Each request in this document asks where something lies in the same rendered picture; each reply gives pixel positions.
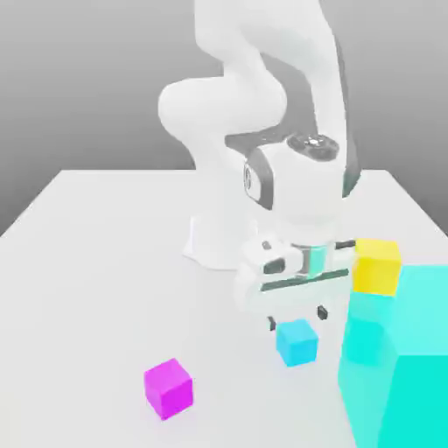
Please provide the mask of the small blue cube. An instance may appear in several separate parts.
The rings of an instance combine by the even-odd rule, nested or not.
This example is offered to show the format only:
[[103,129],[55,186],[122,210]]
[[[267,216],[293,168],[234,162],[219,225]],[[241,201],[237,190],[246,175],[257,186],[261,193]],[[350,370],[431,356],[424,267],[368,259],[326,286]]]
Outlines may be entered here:
[[317,358],[319,336],[306,319],[276,325],[276,350],[287,367],[295,367]]

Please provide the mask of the large cyan box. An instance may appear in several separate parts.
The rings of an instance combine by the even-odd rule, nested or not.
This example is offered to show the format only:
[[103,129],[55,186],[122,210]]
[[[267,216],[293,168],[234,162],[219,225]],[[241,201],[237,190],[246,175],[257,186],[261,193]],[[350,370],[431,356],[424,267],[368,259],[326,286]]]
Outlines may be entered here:
[[350,317],[384,328],[377,365],[340,356],[356,447],[448,448],[448,266],[403,267],[393,297],[352,293]]

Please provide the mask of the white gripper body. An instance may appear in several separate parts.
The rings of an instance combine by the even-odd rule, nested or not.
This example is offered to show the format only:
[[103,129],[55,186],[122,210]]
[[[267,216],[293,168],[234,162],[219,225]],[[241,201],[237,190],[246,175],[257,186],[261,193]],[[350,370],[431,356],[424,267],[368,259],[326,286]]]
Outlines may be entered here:
[[301,312],[309,303],[338,295],[350,284],[350,270],[336,269],[313,278],[257,275],[250,268],[241,269],[234,279],[234,300],[238,308],[253,318],[281,316]]

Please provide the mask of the small cyan cube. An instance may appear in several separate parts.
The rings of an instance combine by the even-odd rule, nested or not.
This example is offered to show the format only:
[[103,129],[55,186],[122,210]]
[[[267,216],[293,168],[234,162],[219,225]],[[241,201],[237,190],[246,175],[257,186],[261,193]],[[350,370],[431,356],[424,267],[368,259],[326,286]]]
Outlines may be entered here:
[[383,342],[382,325],[350,317],[346,323],[342,354],[353,363],[374,366],[380,362]]

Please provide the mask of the small magenta cube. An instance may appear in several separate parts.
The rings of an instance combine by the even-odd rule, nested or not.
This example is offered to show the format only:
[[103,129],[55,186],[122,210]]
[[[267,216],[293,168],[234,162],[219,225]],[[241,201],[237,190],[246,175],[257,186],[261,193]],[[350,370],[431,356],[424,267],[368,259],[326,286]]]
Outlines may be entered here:
[[193,378],[175,358],[145,371],[143,385],[148,403],[162,421],[193,405]]

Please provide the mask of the small yellow cube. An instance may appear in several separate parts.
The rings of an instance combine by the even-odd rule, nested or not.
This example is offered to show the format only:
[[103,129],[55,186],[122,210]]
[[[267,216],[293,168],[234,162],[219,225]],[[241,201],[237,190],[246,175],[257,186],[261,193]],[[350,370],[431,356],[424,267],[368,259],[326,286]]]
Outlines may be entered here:
[[357,239],[353,291],[393,297],[401,268],[402,257],[396,241]]

